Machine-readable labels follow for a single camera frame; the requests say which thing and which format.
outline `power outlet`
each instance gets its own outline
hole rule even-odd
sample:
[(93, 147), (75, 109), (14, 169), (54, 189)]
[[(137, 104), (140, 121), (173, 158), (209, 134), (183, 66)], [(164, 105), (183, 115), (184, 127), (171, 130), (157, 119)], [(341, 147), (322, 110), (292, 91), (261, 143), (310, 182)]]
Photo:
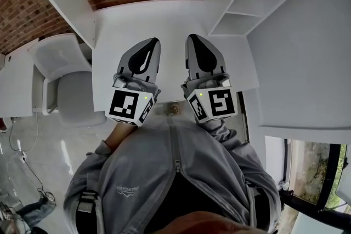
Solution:
[(24, 151), (21, 151), (21, 154), (19, 154), (19, 157), (20, 157), (20, 159), (21, 159), (21, 162), (22, 162), (23, 164), (25, 164), (25, 161), (26, 161), (26, 159), (27, 159), (27, 153), (24, 152)]

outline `floor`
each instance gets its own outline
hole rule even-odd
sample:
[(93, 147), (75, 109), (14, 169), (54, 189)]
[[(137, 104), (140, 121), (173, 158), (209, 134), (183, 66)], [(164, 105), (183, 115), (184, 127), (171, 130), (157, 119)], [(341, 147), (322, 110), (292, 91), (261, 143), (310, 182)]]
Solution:
[[(192, 118), (191, 109), (181, 104), (183, 113)], [(238, 130), (239, 137), (244, 139), (241, 113), (227, 121), (228, 127)], [(101, 139), (105, 139), (115, 122), (107, 120), (103, 125), (91, 128), (62, 128), (57, 114), (16, 118), (11, 135), (12, 147), (28, 151), (27, 163), (43, 183), (44, 189), (55, 196), (57, 207), (50, 216), (45, 218), (39, 227), (50, 234), (69, 233), (64, 219), (63, 201), (70, 180), (83, 162), (88, 151), (94, 151)], [(30, 172), (25, 163), (21, 162), (16, 152), (9, 146), (9, 133), (0, 134), (0, 199), (14, 206), (37, 202), (41, 187), (39, 181)]]

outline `desk surface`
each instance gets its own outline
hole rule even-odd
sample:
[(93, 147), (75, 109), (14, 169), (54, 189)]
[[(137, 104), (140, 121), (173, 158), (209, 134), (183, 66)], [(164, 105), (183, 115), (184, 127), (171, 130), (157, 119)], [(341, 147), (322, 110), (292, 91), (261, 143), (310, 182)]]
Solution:
[[(122, 55), (138, 42), (157, 37), (161, 60), (156, 84), (158, 102), (184, 100), (180, 87), (188, 77), (185, 40), (196, 33), (206, 37), (201, 22), (201, 1), (155, 1), (119, 5), (96, 11), (97, 41), (93, 50), (93, 96), (96, 111), (105, 111), (106, 93)], [(245, 36), (206, 37), (224, 55), (236, 91), (258, 87), (251, 51)]]
[(34, 63), (27, 50), (38, 38), (5, 57), (0, 71), (0, 117), (32, 116), (32, 82)]

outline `window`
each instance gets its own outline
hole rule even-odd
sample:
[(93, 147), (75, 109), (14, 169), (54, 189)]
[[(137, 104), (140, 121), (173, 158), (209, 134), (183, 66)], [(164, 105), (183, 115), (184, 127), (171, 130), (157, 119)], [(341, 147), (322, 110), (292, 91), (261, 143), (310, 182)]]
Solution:
[(296, 150), (291, 159), (296, 172), (290, 175), (290, 187), (295, 196), (316, 205), (325, 179), (330, 145), (293, 140), (292, 149)]
[[(280, 196), (285, 206), (330, 226), (347, 229), (351, 207), (336, 194), (347, 165), (347, 145), (285, 139), (284, 147), (284, 182), (289, 184), (281, 185), (288, 186), (288, 190), (281, 190)], [(291, 225), (295, 215), (290, 211), (285, 217)]]

